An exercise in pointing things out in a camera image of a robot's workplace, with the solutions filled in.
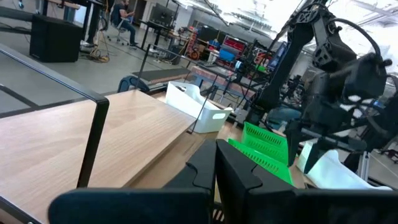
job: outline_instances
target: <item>black monitor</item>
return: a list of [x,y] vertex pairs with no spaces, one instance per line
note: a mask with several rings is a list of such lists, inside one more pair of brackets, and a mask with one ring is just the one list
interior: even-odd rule
[[203,26],[198,34],[198,38],[203,41],[211,41],[217,39],[218,30],[210,27],[210,26]]
[[171,25],[175,12],[159,3],[152,8],[149,20],[163,26]]

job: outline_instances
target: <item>person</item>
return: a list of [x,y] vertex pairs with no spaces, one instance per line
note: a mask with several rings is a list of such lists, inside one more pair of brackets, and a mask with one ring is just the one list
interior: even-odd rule
[[[122,0],[119,4],[115,4],[113,7],[113,12],[111,14],[111,22],[118,26],[122,21],[122,18],[128,18],[134,15],[134,12],[127,13],[127,8],[129,7],[129,0]],[[128,21],[123,21],[121,24],[122,28],[130,31],[130,47],[135,47],[138,43],[136,42],[136,30],[132,24]]]

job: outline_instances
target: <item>black box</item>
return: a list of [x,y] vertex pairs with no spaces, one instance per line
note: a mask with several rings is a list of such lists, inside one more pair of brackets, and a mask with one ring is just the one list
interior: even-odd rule
[[82,35],[71,22],[34,15],[29,54],[41,62],[76,62]]

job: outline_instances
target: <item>ceiling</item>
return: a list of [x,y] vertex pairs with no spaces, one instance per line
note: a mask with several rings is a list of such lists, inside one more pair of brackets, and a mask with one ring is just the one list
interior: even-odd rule
[[[185,6],[214,14],[216,11],[225,23],[250,28],[270,38],[274,38],[289,16],[303,4],[301,0],[177,0]],[[336,16],[359,24],[379,45],[390,46],[398,34],[398,1],[396,0],[331,0],[326,4]],[[368,41],[356,30],[338,24],[343,41],[358,55],[371,49]],[[305,48],[314,50],[315,42]]]

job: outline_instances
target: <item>standing desk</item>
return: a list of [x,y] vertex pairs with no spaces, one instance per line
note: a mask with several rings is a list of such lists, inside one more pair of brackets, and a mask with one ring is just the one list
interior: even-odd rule
[[158,23],[152,22],[152,21],[142,21],[142,20],[140,20],[140,21],[147,26],[147,28],[145,30],[145,34],[144,34],[144,39],[142,40],[142,44],[141,44],[140,49],[141,50],[146,50],[145,49],[145,41],[147,40],[148,31],[149,31],[149,28],[153,28],[153,29],[157,30],[156,39],[155,39],[155,43],[154,43],[154,46],[153,46],[154,50],[156,50],[156,46],[158,45],[159,39],[160,39],[160,31],[162,29],[170,30],[170,28],[168,28],[166,26],[163,26],[163,25],[160,25]]
[[[110,107],[88,186],[120,188],[195,119],[139,91],[107,98]],[[0,119],[0,195],[47,222],[50,202],[76,188],[94,109],[93,102],[81,101]],[[2,214],[0,220],[6,219]]]

